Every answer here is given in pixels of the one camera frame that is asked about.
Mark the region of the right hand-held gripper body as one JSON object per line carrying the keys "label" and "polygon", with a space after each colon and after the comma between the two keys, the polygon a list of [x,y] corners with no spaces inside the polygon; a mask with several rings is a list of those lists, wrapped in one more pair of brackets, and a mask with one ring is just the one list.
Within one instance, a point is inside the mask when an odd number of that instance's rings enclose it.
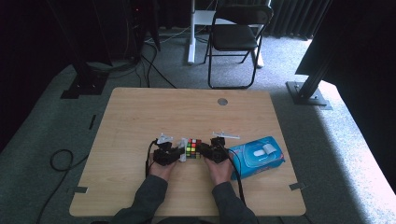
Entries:
{"label": "right hand-held gripper body", "polygon": [[236,155],[234,150],[225,147],[225,139],[238,139],[238,135],[231,135],[225,132],[213,133],[213,135],[214,137],[210,139],[209,145],[211,146],[211,149],[208,150],[207,159],[210,159],[215,163],[220,163],[222,161],[229,160],[231,158],[230,153]]}

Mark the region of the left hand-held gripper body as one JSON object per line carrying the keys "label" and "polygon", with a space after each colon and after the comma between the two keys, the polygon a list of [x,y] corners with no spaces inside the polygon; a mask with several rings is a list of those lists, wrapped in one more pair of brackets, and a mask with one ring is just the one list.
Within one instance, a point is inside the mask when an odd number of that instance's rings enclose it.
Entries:
{"label": "left hand-held gripper body", "polygon": [[172,147],[173,138],[171,136],[161,134],[155,141],[158,147],[154,150],[153,160],[162,166],[169,165],[179,159],[179,148]]}

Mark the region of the white wet wipe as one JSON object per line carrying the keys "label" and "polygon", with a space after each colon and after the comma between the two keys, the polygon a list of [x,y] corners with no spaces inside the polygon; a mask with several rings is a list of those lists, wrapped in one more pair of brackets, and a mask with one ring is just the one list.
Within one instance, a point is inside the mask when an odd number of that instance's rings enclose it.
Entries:
{"label": "white wet wipe", "polygon": [[182,138],[179,142],[178,142],[178,145],[177,145],[177,147],[184,147],[185,149],[187,148],[187,144],[188,144],[188,139],[187,138]]}

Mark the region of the colourful puzzle cube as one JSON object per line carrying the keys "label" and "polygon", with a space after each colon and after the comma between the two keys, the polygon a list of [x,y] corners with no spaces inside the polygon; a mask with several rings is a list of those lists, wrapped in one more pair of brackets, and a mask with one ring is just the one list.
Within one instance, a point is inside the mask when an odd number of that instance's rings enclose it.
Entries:
{"label": "colourful puzzle cube", "polygon": [[201,139],[192,139],[188,140],[188,143],[185,148],[186,158],[187,159],[200,159],[201,153],[199,151],[199,146],[202,144]]}

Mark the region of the blue wet wipe pack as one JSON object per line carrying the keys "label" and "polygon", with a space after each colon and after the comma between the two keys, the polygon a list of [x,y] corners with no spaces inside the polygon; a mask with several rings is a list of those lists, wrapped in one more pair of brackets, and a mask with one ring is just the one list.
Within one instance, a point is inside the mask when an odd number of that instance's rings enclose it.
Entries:
{"label": "blue wet wipe pack", "polygon": [[281,147],[273,136],[231,147],[230,151],[241,179],[276,168],[285,161]]}

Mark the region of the person's left hand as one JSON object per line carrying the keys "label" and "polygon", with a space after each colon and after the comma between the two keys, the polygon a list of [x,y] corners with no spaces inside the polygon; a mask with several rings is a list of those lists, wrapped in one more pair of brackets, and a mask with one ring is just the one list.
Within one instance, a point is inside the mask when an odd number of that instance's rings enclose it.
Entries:
{"label": "person's left hand", "polygon": [[177,163],[173,162],[171,164],[162,166],[153,159],[153,154],[150,154],[149,155],[148,173],[150,175],[155,175],[165,181],[168,181],[170,178],[170,175],[176,165],[177,165]]}

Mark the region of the person's right hand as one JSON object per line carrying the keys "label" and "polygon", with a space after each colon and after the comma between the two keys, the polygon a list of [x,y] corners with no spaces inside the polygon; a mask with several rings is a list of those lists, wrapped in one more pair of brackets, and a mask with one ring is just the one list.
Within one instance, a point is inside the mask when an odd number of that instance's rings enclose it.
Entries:
{"label": "person's right hand", "polygon": [[215,163],[210,159],[205,159],[210,178],[215,186],[229,182],[233,173],[233,163],[229,160]]}

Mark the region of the black stand with base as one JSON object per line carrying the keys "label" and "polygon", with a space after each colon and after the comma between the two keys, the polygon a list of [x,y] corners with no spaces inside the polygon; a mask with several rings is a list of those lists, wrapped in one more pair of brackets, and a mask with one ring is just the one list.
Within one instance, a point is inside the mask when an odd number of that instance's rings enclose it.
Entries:
{"label": "black stand with base", "polygon": [[77,75],[63,98],[100,95],[108,74],[94,71],[90,62],[107,63],[106,41],[93,0],[60,0],[64,13],[67,54]]}

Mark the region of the black folding chair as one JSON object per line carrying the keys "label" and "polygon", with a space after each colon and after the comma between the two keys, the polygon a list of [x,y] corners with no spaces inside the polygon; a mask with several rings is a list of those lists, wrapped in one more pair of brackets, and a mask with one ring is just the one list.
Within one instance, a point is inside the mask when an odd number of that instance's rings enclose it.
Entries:
{"label": "black folding chair", "polygon": [[[271,22],[274,11],[266,5],[227,5],[215,11],[205,50],[204,63],[208,63],[207,84],[214,90],[244,90],[255,80],[262,47],[262,34]],[[214,57],[243,56],[243,63],[250,53],[257,51],[253,59],[251,80],[242,86],[214,86],[212,84],[212,60]]]}

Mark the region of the black equipment rack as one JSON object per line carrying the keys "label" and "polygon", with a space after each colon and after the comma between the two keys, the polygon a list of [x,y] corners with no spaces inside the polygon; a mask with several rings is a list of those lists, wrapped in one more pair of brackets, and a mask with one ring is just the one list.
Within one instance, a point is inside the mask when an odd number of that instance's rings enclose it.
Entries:
{"label": "black equipment rack", "polygon": [[150,34],[157,50],[161,50],[158,32],[157,0],[126,0],[127,21],[132,35],[132,57],[139,59],[146,34]]}

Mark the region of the dark pleated curtain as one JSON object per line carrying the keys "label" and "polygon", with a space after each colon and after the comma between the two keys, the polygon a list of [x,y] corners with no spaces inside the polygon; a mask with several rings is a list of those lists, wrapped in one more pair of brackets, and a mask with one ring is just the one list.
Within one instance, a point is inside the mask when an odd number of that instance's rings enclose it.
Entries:
{"label": "dark pleated curtain", "polygon": [[269,0],[274,17],[266,33],[275,37],[311,39],[321,25],[332,0]]}

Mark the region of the white desk frame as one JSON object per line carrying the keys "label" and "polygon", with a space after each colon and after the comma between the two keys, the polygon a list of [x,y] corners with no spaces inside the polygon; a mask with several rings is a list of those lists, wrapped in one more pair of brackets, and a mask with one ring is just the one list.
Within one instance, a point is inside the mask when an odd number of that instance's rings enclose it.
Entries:
{"label": "white desk frame", "polygon": [[[264,18],[263,23],[260,21],[254,21],[249,19],[248,16],[258,15],[253,12],[253,9],[263,9],[267,16]],[[195,38],[195,26],[212,26],[213,23],[220,25],[230,25],[236,22],[251,22],[248,27],[257,28],[257,43],[260,42],[262,37],[261,32],[270,23],[274,15],[273,9],[265,3],[264,5],[224,5],[216,7],[214,10],[196,10],[195,0],[191,0],[191,38],[188,54],[188,64],[195,63],[195,49],[196,49],[196,38]]]}

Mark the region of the metal stand with base plate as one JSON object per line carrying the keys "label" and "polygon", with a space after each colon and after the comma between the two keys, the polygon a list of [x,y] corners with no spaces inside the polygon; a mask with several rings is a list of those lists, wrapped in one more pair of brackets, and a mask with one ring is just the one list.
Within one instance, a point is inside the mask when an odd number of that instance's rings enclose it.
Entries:
{"label": "metal stand with base plate", "polygon": [[321,8],[322,14],[318,20],[316,33],[295,72],[296,75],[305,75],[306,80],[304,82],[288,81],[286,83],[289,94],[296,105],[329,107],[328,102],[318,89],[320,81],[327,73],[332,57],[332,48],[326,46],[328,33],[325,28],[321,28],[321,25],[326,21],[326,15],[333,0],[324,1],[326,5]]}

